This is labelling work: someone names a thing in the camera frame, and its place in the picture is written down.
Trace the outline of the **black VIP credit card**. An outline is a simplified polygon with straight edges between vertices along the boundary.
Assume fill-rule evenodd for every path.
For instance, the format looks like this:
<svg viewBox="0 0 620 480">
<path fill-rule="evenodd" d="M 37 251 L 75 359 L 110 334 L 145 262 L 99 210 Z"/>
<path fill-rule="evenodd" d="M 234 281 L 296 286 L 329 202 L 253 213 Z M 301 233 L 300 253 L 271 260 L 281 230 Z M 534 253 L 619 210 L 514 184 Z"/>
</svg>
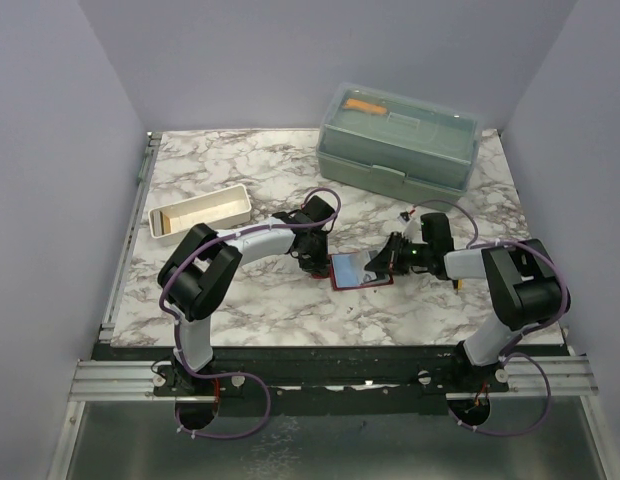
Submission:
<svg viewBox="0 0 620 480">
<path fill-rule="evenodd" d="M 362 279 L 362 285 L 377 285 L 377 284 L 387 284 L 390 283 L 392 277 L 388 274 L 376 273 L 376 272 L 365 272 Z"/>
</svg>

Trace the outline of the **red leather card holder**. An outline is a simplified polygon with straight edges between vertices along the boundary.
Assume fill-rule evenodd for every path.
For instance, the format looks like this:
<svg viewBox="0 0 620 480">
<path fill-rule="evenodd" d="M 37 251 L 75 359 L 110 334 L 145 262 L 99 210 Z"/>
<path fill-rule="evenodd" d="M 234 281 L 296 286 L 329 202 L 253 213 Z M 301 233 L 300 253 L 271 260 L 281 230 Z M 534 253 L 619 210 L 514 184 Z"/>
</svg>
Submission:
<svg viewBox="0 0 620 480">
<path fill-rule="evenodd" d="M 369 251 L 371 258 L 376 256 L 377 250 L 364 250 Z M 346 291 L 357 290 L 364 288 L 372 288 L 379 286 L 392 285 L 394 283 L 393 277 L 390 283 L 377 284 L 377 285 L 362 285 L 359 284 L 356 278 L 356 274 L 353 269 L 352 259 L 353 256 L 361 251 L 349 252 L 349 253 L 337 253 L 328 254 L 330 260 L 330 270 L 328 275 L 312 275 L 314 278 L 329 278 L 331 286 L 334 291 Z"/>
</svg>

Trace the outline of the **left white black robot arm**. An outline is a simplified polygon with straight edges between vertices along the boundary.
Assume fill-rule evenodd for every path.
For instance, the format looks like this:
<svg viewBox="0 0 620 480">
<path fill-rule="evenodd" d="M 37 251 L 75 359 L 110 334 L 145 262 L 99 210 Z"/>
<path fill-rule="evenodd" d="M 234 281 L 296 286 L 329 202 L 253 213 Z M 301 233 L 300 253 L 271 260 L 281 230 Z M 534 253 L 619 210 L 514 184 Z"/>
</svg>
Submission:
<svg viewBox="0 0 620 480">
<path fill-rule="evenodd" d="M 211 317 L 223 302 L 237 270 L 272 256 L 290 255 L 315 277 L 329 275 L 328 235 L 339 206 L 311 192 L 299 209 L 277 212 L 242 229 L 192 227 L 160 270 L 159 307 L 173 317 L 177 382 L 191 395 L 212 380 Z"/>
</svg>

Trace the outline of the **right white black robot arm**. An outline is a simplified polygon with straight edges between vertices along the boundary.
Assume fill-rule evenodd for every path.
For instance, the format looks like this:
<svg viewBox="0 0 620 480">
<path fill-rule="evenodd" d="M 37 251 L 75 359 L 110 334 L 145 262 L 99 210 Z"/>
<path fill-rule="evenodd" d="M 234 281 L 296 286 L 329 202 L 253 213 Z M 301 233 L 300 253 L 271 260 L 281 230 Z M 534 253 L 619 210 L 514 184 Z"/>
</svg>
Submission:
<svg viewBox="0 0 620 480">
<path fill-rule="evenodd" d="M 468 279 L 487 282 L 492 313 L 456 347 L 449 370 L 452 384 L 470 392 L 486 380 L 485 367 L 503 362 L 522 338 L 556 322 L 569 309 L 568 288 L 537 239 L 457 250 L 443 213 L 423 214 L 420 231 L 420 243 L 392 233 L 365 270 L 395 276 L 416 268 L 455 288 Z"/>
</svg>

